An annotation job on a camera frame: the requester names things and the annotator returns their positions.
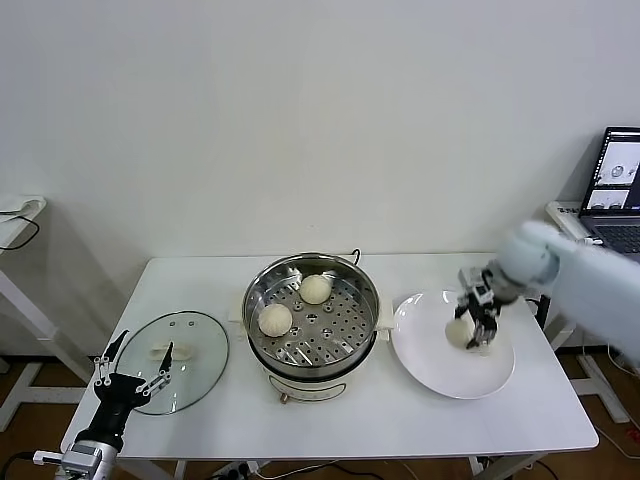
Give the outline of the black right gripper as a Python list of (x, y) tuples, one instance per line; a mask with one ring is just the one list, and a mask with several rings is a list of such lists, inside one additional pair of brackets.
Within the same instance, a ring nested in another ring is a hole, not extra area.
[(458, 298), (454, 318), (469, 315), (474, 329), (465, 349), (488, 346), (498, 331), (497, 317), (505, 305), (505, 278), (497, 266), (472, 267), (469, 270), (468, 295)]

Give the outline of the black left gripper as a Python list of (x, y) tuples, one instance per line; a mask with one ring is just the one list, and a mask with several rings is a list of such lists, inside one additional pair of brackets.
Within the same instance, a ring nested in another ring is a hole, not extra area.
[(128, 333), (128, 329), (123, 330), (100, 356), (94, 358), (97, 375), (94, 393), (100, 403), (86, 429), (87, 440), (122, 441), (130, 413), (149, 402), (149, 397), (145, 395), (155, 395), (171, 381), (173, 342), (169, 343), (158, 371), (151, 380), (113, 373), (118, 352)]

